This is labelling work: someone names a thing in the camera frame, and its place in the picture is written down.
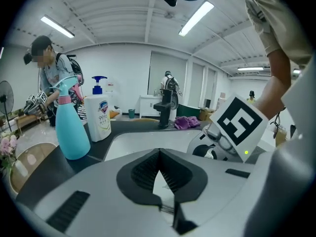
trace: yellow vest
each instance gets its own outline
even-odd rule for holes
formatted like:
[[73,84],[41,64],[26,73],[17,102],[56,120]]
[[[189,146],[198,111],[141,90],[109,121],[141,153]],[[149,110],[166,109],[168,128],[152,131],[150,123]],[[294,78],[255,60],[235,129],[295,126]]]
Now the yellow vest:
[[251,100],[250,98],[247,98],[247,102],[250,103],[250,104],[253,104],[254,102],[256,102],[256,100],[255,99]]

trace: standing fan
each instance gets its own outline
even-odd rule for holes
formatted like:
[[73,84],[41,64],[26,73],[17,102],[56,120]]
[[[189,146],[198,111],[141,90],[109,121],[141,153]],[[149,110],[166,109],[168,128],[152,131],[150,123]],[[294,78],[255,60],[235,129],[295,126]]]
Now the standing fan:
[[0,112],[5,114],[11,132],[12,130],[8,114],[12,111],[13,103],[14,100],[11,85],[7,81],[0,82]]

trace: pump bottle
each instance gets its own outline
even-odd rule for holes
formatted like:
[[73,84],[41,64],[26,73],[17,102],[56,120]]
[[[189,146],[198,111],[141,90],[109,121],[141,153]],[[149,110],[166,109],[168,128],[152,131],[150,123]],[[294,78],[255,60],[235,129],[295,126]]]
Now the pump bottle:
[[91,140],[98,142],[111,134],[109,96],[102,94],[102,88],[99,85],[100,79],[107,79],[107,77],[92,78],[96,80],[96,85],[92,89],[92,95],[84,99],[84,106]]

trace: black countertop edge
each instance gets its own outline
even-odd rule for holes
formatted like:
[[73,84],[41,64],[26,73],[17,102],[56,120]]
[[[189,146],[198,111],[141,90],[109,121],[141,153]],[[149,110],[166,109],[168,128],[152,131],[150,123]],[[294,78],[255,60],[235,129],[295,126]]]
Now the black countertop edge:
[[[202,130],[209,123],[208,121],[201,121],[200,126],[191,129]],[[54,149],[24,184],[16,197],[17,202],[21,202],[33,210],[36,204],[53,189],[85,168],[104,161],[113,140],[121,134],[176,130],[173,122],[170,123],[168,128],[161,129],[157,122],[113,121],[111,122],[111,134],[106,139],[95,143],[91,142],[87,124],[84,128],[91,143],[88,154],[78,160],[67,160],[59,147]]]

